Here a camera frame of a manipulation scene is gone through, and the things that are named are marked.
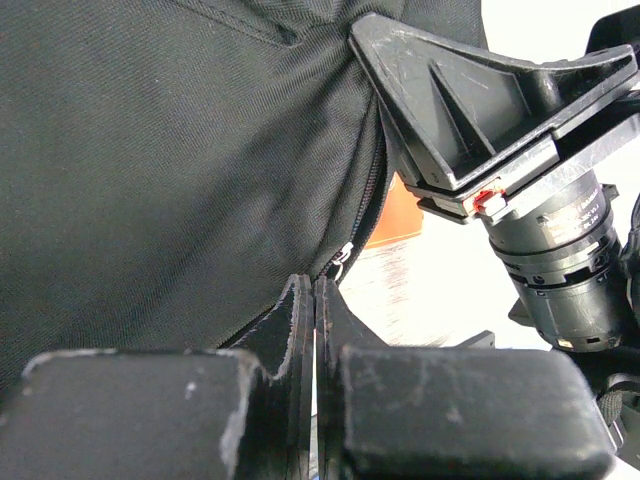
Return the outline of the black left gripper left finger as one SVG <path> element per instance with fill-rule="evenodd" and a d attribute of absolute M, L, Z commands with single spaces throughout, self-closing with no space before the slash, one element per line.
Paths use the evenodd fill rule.
<path fill-rule="evenodd" d="M 228 349 L 48 352 L 1 411 L 5 479 L 305 479 L 314 298 L 291 276 Z"/>

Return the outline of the black fabric backpack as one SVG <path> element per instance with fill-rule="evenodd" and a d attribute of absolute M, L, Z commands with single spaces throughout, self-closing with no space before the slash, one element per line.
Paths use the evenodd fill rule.
<path fill-rule="evenodd" d="M 2 3 L 3 389 L 44 352 L 219 347 L 362 249 L 371 12 L 486 44 L 477 1 Z"/>

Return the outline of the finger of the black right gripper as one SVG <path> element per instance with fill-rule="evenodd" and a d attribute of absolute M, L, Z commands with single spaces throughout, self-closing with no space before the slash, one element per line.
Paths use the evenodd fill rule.
<path fill-rule="evenodd" d="M 536 64 L 378 14 L 355 21 L 349 42 L 378 94 L 400 178 L 442 192 L 460 191 L 540 138 L 562 142 L 638 74 L 629 45 Z"/>

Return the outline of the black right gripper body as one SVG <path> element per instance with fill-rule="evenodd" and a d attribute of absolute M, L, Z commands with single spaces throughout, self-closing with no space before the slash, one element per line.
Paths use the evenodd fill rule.
<path fill-rule="evenodd" d="M 496 171 L 479 167 L 457 191 L 412 188 L 419 207 L 465 225 L 480 220 L 518 292 L 512 318 L 553 347 L 618 347 L 637 330 L 626 293 L 629 262 L 613 225 L 616 188 L 595 166 L 639 133 L 639 95 L 598 103 L 555 138 L 536 128 Z"/>

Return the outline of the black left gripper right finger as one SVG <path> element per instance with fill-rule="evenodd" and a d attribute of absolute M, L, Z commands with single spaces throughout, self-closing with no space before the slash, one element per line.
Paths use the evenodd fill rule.
<path fill-rule="evenodd" d="M 564 354 L 392 347 L 314 284 L 323 479 L 602 479 L 614 446 Z"/>

